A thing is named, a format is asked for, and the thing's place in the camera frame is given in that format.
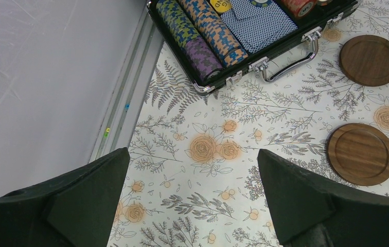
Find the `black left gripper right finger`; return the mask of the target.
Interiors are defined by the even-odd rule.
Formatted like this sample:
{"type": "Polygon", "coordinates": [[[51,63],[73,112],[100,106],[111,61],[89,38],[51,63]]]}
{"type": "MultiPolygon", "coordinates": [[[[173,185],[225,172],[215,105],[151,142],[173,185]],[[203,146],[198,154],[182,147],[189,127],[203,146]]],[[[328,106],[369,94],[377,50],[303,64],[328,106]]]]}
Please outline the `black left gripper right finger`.
{"type": "Polygon", "coordinates": [[[258,167],[283,246],[389,246],[389,197],[327,179],[261,149],[258,167]]]}

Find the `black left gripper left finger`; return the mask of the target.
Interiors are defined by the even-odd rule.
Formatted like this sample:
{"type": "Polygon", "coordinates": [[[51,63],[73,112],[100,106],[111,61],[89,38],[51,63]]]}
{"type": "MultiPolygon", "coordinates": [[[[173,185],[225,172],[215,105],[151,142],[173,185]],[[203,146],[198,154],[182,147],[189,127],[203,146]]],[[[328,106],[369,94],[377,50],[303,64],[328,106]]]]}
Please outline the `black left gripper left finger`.
{"type": "Polygon", "coordinates": [[[119,148],[0,197],[0,246],[106,246],[129,162],[119,148]]]}

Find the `dark wooden coaster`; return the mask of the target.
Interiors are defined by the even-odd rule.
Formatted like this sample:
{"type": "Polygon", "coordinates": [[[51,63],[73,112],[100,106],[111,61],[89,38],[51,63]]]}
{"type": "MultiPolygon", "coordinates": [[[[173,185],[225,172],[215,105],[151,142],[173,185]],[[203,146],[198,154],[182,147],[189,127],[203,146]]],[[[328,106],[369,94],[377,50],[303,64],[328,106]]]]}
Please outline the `dark wooden coaster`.
{"type": "Polygon", "coordinates": [[[339,66],[353,82],[377,87],[389,83],[389,40],[361,35],[348,40],[339,53],[339,66]]]}
{"type": "Polygon", "coordinates": [[[342,125],[330,134],[326,148],[331,168],[352,184],[374,186],[389,178],[389,138],[370,125],[342,125]]]}

